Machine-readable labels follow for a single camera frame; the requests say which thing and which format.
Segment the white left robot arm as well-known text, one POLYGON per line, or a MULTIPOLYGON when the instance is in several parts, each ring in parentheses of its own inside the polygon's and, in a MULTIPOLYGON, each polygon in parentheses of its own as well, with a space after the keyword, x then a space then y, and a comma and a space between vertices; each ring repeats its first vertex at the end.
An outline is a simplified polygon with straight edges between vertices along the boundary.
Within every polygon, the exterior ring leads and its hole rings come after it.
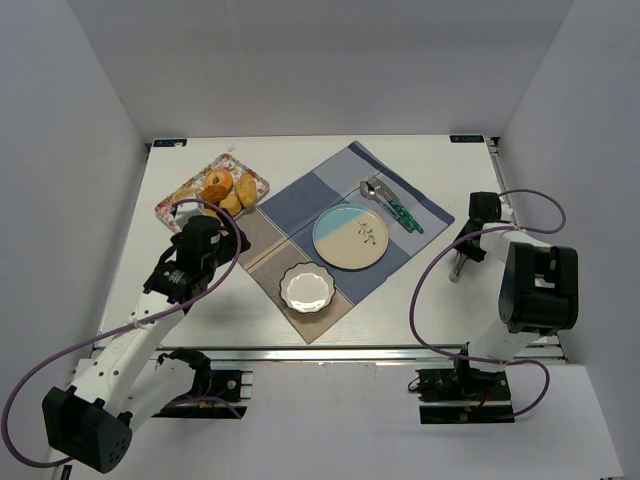
POLYGON ((226 218, 191 217, 161 255, 127 323, 66 389, 43 400, 51 447, 106 474, 127 452, 133 433, 170 403, 206 396, 211 362, 179 348, 143 375, 151 354, 213 282, 218 267, 248 250, 246 235, 226 218))

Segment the small round bun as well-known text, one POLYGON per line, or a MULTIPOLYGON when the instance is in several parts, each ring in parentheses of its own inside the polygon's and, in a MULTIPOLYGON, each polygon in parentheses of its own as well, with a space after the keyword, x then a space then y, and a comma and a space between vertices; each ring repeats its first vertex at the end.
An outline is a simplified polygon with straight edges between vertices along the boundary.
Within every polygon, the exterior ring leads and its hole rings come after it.
POLYGON ((235 193, 229 193, 220 201, 219 207, 232 217, 237 216, 243 210, 243 205, 235 193))

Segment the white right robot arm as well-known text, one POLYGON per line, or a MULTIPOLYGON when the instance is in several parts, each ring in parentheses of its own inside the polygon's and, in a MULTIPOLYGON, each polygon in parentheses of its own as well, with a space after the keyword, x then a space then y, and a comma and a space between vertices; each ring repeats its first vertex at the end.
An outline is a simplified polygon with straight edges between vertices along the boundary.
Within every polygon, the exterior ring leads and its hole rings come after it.
POLYGON ((578 253, 553 246, 514 229, 484 234, 503 222, 500 195, 474 192, 468 220, 456 239, 456 261, 449 280, 459 280, 469 261, 490 255, 504 264, 496 320, 460 351, 455 368, 489 379, 542 337, 574 327, 579 308, 578 253))

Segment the oblong golden bread roll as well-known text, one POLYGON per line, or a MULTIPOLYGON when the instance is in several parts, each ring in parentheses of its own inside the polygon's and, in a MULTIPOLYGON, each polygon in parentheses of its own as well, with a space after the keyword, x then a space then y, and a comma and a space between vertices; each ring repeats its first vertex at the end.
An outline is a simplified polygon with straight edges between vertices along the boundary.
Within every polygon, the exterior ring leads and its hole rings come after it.
POLYGON ((235 184, 235 194, 245 209, 250 209, 257 203, 257 185, 254 177, 249 173, 242 174, 235 184))

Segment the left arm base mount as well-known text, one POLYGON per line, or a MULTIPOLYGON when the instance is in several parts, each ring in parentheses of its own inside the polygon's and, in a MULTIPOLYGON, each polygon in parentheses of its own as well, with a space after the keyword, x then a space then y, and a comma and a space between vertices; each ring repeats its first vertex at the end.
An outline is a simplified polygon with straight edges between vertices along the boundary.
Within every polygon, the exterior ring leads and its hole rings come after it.
POLYGON ((162 353, 156 360, 180 360, 195 370, 190 391, 176 397, 155 418, 172 419, 241 419, 251 398, 252 373, 239 369, 215 367, 202 352, 178 349, 162 353))

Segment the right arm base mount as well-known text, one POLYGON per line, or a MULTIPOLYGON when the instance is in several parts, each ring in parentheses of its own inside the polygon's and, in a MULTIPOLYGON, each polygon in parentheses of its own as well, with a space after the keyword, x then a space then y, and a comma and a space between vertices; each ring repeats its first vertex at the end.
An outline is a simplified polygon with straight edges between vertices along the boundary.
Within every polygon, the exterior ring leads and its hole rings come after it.
POLYGON ((418 395, 420 422, 425 425, 515 422, 504 371, 485 372, 456 360, 451 368, 417 370, 407 390, 418 395))

